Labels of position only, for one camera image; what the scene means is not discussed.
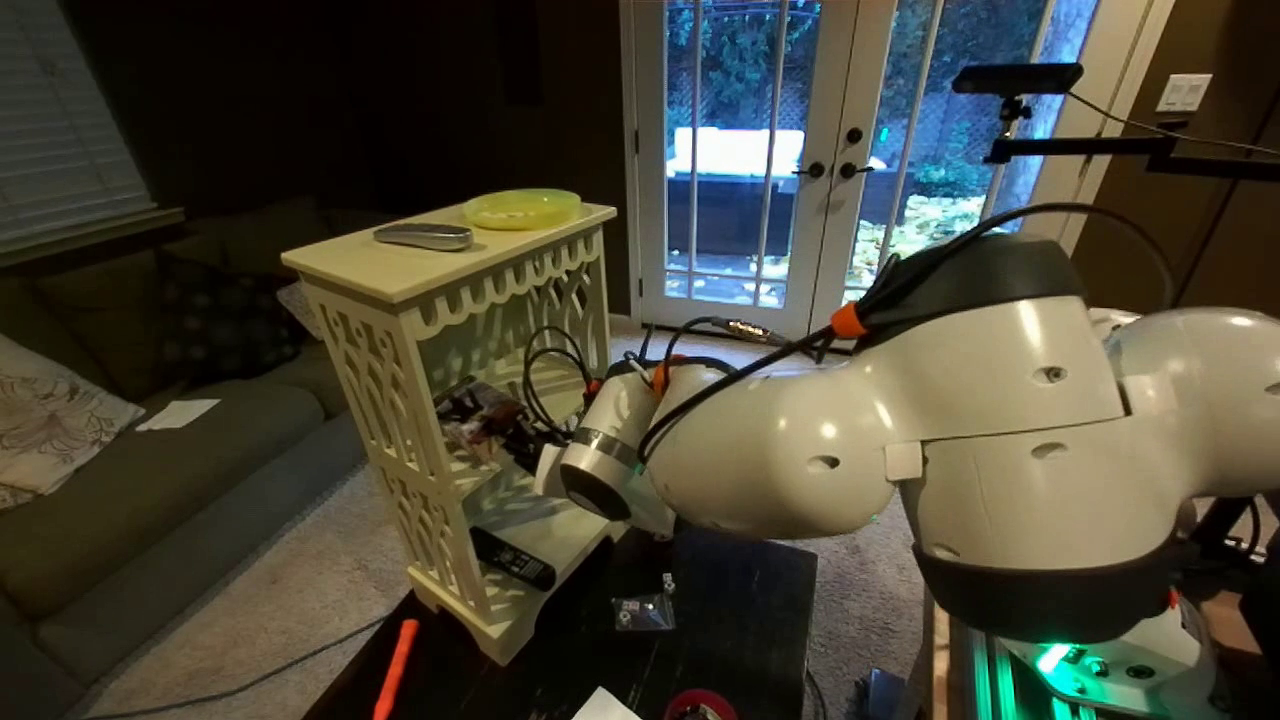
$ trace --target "wall outlet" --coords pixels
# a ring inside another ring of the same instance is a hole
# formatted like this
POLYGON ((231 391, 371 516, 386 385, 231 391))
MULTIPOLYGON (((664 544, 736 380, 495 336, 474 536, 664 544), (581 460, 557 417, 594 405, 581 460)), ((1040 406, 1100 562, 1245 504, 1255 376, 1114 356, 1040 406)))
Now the wall outlet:
POLYGON ((1156 113, 1200 113, 1214 73, 1167 73, 1156 113))

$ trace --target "gray couch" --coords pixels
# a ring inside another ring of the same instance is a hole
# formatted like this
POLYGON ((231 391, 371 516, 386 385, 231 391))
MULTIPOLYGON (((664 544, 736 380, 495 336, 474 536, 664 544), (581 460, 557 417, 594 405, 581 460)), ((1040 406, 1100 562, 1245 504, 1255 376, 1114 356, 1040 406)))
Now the gray couch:
POLYGON ((79 712, 131 653, 359 468, 320 345, 197 387, 157 359, 171 254, 281 270, 281 246, 325 231, 307 205, 278 205, 193 225, 162 246, 0 277, 3 336, 144 406, 221 401, 178 431, 119 431, 61 490, 0 511, 0 717, 79 712))

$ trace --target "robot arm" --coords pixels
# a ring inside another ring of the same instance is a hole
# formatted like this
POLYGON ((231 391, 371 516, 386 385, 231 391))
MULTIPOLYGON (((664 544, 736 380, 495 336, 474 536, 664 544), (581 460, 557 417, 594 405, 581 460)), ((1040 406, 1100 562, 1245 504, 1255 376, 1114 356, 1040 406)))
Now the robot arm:
MULTIPOLYGON (((616 376, 564 487, 627 516, 646 428, 720 371, 616 376)), ((648 450, 646 490, 746 536, 836 536, 905 495, 932 597, 1015 640, 1114 640, 1167 602, 1191 495, 1280 484, 1280 324, 1160 312, 1100 341, 1056 242, 973 242, 810 376, 752 376, 648 450)))

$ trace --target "wall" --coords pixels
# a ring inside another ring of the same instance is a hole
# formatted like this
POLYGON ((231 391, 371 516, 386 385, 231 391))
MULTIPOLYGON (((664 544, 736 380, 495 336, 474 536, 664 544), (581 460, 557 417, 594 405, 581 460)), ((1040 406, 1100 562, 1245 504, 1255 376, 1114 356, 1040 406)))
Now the wall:
POLYGON ((66 0, 151 196, 193 217, 281 196, 368 205, 368 155, 307 0, 66 0))
MULTIPOLYGON (((420 211, 494 188, 625 205, 612 0, 67 0, 166 205, 420 211)), ((609 226, 627 307, 625 221, 609 226)))
MULTIPOLYGON (((391 211, 536 184, 625 205, 612 0, 332 0, 332 11, 391 211)), ((625 221, 609 225, 609 277, 612 307, 627 307, 625 221)))
MULTIPOLYGON (((1280 140, 1280 4, 1181 0, 1135 96, 1135 119, 1156 117, 1167 73, 1214 73, 1203 107, 1183 131, 1228 140, 1280 140)), ((1234 155, 1181 143, 1181 155, 1234 155)), ((1114 160, 1097 205, 1142 221, 1172 264, 1181 305, 1250 305, 1280 312, 1280 184, 1150 172, 1114 160)), ((1075 246, 1091 305, 1160 307, 1160 277, 1114 225, 1091 221, 1075 246)))

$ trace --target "window blind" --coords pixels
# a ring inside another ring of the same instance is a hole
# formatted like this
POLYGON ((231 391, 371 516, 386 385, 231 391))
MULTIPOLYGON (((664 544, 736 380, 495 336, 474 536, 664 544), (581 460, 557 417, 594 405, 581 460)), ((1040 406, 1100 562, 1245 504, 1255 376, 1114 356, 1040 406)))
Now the window blind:
POLYGON ((157 209, 57 0, 0 0, 0 251, 157 209))

